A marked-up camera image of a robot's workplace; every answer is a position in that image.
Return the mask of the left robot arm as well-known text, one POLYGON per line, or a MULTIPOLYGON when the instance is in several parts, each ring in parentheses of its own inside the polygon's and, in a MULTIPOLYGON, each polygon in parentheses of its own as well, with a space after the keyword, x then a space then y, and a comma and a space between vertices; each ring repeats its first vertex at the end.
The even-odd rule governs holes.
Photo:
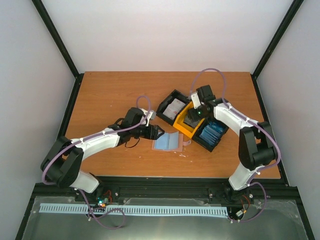
POLYGON ((59 137, 41 163, 42 182, 59 188, 80 189, 92 201, 101 200, 104 188, 95 176, 81 171, 82 162, 106 149, 126 145, 132 138, 159 139, 165 132, 158 125, 150 124, 155 117, 153 110, 132 107, 124 118, 102 131, 82 138, 59 137))

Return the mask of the dark card stack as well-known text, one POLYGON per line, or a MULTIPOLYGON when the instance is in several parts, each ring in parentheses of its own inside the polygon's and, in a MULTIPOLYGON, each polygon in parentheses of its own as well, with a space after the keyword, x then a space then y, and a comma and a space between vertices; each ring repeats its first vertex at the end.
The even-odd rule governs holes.
POLYGON ((195 129, 198 125, 201 125, 201 123, 203 122, 203 119, 199 119, 199 120, 192 120, 191 118, 189 118, 187 115, 185 116, 183 123, 186 126, 189 126, 193 129, 195 129))

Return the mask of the pink card holder wallet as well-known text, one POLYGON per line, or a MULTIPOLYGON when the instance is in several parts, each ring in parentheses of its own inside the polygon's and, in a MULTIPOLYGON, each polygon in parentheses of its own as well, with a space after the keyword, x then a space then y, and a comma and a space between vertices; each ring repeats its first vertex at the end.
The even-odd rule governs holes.
POLYGON ((154 140, 152 149, 164 152, 182 152, 183 148, 191 144, 191 140, 184 141, 184 135, 179 132, 165 133, 159 139, 154 140))

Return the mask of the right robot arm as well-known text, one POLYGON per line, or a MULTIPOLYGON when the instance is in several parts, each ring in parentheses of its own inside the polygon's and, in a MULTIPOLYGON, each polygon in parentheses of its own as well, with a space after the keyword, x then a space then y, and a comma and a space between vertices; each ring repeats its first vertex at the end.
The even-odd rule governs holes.
POLYGON ((192 90, 189 93, 193 108, 188 115, 194 119, 213 118, 223 124, 239 137, 239 165, 229 177, 228 182, 233 190, 247 188, 250 182, 264 168, 270 168, 270 163, 281 158, 280 149, 274 140, 271 125, 268 122, 258 122, 234 108, 224 98, 216 98, 209 85, 192 90))

